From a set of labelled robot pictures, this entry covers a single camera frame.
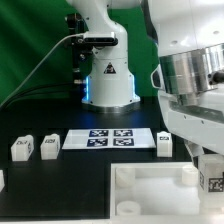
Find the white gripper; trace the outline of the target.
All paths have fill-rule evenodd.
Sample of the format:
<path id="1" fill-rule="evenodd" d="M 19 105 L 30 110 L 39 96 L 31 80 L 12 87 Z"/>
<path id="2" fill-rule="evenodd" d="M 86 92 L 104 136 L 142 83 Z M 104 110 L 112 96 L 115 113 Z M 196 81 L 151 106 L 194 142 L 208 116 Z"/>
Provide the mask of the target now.
<path id="1" fill-rule="evenodd" d="M 192 164 L 198 167 L 203 147 L 224 155 L 224 89 L 202 93 L 195 107 L 181 106 L 162 90 L 158 100 L 167 129 L 185 139 Z"/>

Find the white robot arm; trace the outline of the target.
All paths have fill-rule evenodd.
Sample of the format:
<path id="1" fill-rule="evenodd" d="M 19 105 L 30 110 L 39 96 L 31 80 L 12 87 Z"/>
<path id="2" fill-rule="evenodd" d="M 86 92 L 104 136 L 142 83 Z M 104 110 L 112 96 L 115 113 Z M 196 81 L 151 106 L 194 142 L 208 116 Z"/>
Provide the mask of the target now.
<path id="1" fill-rule="evenodd" d="M 93 47 L 83 103 L 119 111 L 139 102 L 127 32 L 108 11 L 141 7 L 157 47 L 151 82 L 167 129 L 184 140 L 198 168 L 224 166 L 224 0 L 66 1 L 88 28 L 78 42 Z"/>

